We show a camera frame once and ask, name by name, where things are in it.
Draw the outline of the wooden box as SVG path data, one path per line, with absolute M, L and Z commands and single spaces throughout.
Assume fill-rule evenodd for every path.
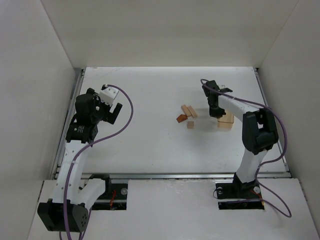
M 223 129 L 231 129 L 235 121 L 234 115 L 226 111 L 225 114 L 217 119 L 217 127 Z

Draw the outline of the long light wood block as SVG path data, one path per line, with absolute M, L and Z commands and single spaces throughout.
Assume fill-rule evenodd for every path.
M 190 114 L 191 114 L 191 116 L 192 116 L 193 118 L 197 118 L 197 117 L 198 117 L 196 111 L 194 110 L 194 108 L 193 108 L 191 105 L 188 106 L 187 108 L 188 108 L 188 110 L 189 110 L 189 112 L 190 112 Z

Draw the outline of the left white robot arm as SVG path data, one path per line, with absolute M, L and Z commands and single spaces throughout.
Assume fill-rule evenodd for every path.
M 83 233 L 88 225 L 89 212 L 95 201 L 108 187 L 107 176 L 93 176 L 84 187 L 81 177 L 98 134 L 98 124 L 114 124 L 122 108 L 113 106 L 119 90 L 103 85 L 100 92 L 88 88 L 75 99 L 75 114 L 67 129 L 64 157 L 55 188 L 47 200 L 41 202 L 37 214 L 50 232 Z

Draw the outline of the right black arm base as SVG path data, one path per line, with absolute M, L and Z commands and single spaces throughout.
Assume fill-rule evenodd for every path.
M 264 210 L 261 201 L 261 189 L 258 184 L 240 189 L 233 182 L 218 182 L 215 184 L 216 198 L 219 210 Z

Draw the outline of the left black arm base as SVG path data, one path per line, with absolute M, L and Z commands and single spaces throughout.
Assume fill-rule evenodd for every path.
M 92 174 L 89 180 L 104 181 L 105 191 L 92 206 L 93 211 L 122 211 L 127 209 L 128 183 L 113 181 L 109 174 Z

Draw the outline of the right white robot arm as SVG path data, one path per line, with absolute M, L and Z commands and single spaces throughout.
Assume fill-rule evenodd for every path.
M 215 80 L 200 82 L 211 117 L 221 120 L 229 112 L 242 123 L 242 161 L 231 183 L 216 184 L 217 198 L 251 199 L 254 189 L 260 188 L 257 181 L 260 164 L 279 140 L 275 117 L 264 105 L 229 95 L 232 90 L 220 88 Z

